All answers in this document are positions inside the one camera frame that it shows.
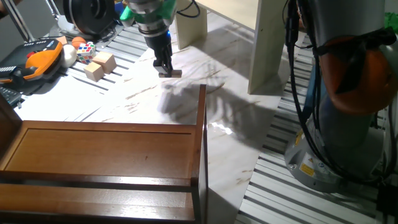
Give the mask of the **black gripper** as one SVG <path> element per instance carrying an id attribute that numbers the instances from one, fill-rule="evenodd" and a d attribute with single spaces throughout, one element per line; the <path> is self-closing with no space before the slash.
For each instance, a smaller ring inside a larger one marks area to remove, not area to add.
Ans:
<path id="1" fill-rule="evenodd" d="M 160 73 L 172 73 L 172 44 L 170 32 L 155 37 L 145 37 L 146 44 L 155 53 L 153 67 Z"/>

